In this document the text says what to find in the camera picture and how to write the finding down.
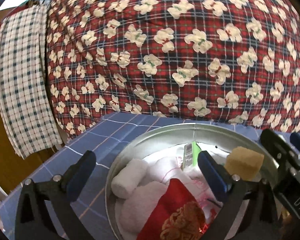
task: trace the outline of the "metal screw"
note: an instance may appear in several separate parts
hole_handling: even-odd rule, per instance
[[[291,173],[293,176],[296,176],[297,171],[296,171],[296,169],[295,169],[294,167],[291,167],[291,168],[290,168],[290,173]]]
[[[54,175],[52,179],[53,181],[58,182],[61,180],[61,178],[62,178],[61,175],[58,174],[58,175]]]
[[[31,184],[31,182],[32,182],[31,179],[26,179],[24,184],[25,184],[26,186],[29,186],[29,185]]]
[[[291,157],[295,157],[296,156],[296,154],[293,151],[289,151],[289,154],[290,154]]]
[[[233,175],[232,175],[232,179],[233,179],[234,181],[238,181],[238,180],[240,180],[241,178],[240,178],[239,175],[233,174]]]
[[[268,184],[268,180],[266,180],[266,179],[262,179],[261,182],[262,182],[263,185],[267,185]]]

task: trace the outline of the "rolled white towel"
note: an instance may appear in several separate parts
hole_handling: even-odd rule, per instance
[[[167,189],[167,185],[157,181],[137,187],[122,206],[119,218],[122,228],[138,234]]]
[[[112,192],[119,198],[127,199],[147,172],[148,163],[132,159],[111,182]]]

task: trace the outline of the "gold embroidery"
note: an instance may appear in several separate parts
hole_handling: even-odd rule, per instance
[[[177,209],[162,225],[161,240],[198,240],[202,236],[205,216],[197,202]]]

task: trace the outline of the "checkered cloth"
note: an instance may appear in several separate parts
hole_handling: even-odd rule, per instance
[[[300,132],[289,0],[51,0],[49,86],[75,137],[112,111]]]
[[[62,143],[44,86],[47,7],[33,6],[0,28],[0,113],[22,158]]]

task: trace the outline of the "red fabric pouch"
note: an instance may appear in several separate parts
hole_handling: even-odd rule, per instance
[[[137,240],[198,240],[206,228],[205,215],[195,198],[180,180],[171,179]]]

